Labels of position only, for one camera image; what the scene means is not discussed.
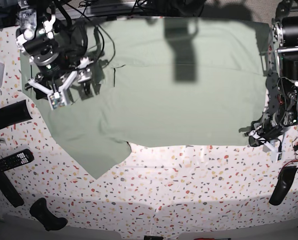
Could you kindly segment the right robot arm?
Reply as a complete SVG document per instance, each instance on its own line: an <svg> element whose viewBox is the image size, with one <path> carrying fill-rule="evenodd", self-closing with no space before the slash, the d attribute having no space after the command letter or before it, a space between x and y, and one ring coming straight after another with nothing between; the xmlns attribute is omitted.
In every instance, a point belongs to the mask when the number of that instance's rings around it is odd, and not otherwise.
<svg viewBox="0 0 298 240"><path fill-rule="evenodd" d="M46 99L52 110L67 106L71 101L69 89L74 82L89 95L93 61L87 57L86 28L72 22L63 8L67 1L20 0L20 27L16 45L38 72L25 83L33 89L36 99Z"/></svg>

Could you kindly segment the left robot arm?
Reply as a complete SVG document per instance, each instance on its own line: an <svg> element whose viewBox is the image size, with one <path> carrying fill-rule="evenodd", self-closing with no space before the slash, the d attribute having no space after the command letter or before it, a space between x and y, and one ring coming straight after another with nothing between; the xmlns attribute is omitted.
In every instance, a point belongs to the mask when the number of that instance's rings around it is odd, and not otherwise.
<svg viewBox="0 0 298 240"><path fill-rule="evenodd" d="M266 54L276 106L268 106L245 133L251 147L263 146L275 162L282 157L285 132L298 126L298 0L282 0L272 19Z"/></svg>

